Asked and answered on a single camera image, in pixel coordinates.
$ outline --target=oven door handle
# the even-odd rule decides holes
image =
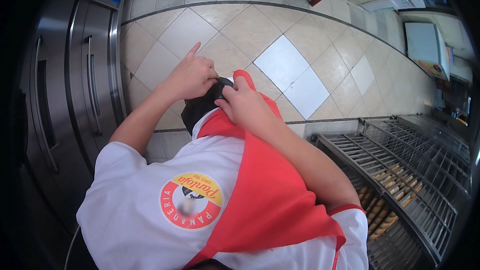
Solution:
[[[35,54],[35,104],[36,104],[36,113],[38,115],[38,122],[40,124],[40,132],[42,133],[42,138],[45,143],[46,153],[52,162],[53,172],[58,172],[57,163],[53,159],[52,152],[50,151],[50,146],[47,141],[47,136],[45,135],[45,129],[43,128],[42,117],[40,116],[40,104],[39,104],[39,53],[40,46],[42,45],[42,36],[40,35],[36,43],[36,54]]]
[[[97,135],[102,135],[102,128],[100,127],[99,116],[97,115],[97,103],[95,100],[95,93],[93,90],[93,75],[94,75],[94,65],[92,65],[92,35],[88,36],[88,56],[87,56],[87,78],[88,78],[88,89],[90,94],[90,102],[92,104],[93,117],[95,118]]]

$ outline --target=white shirt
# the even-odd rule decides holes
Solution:
[[[213,112],[195,125],[192,141],[164,163],[147,165],[135,149],[120,142],[101,150],[94,181],[77,212],[99,269],[181,269],[205,247],[230,200],[244,148],[244,140],[234,137],[196,139]],[[182,207],[188,207],[184,201],[194,202],[194,217],[182,216]],[[365,215],[348,209],[332,217],[346,237],[337,269],[368,269]],[[335,245],[332,237],[324,237],[213,258],[232,269],[330,270]]]

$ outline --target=person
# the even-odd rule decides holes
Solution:
[[[147,165],[142,154],[165,111],[201,98],[219,77],[212,60],[195,57],[199,47],[99,153],[77,212],[98,268],[367,269],[367,219],[349,179],[288,128],[243,70],[191,128],[191,142]]]

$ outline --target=sticker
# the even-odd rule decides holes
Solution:
[[[170,179],[159,195],[167,221],[184,229],[205,228],[218,218],[223,193],[218,183],[203,173],[189,172]]]

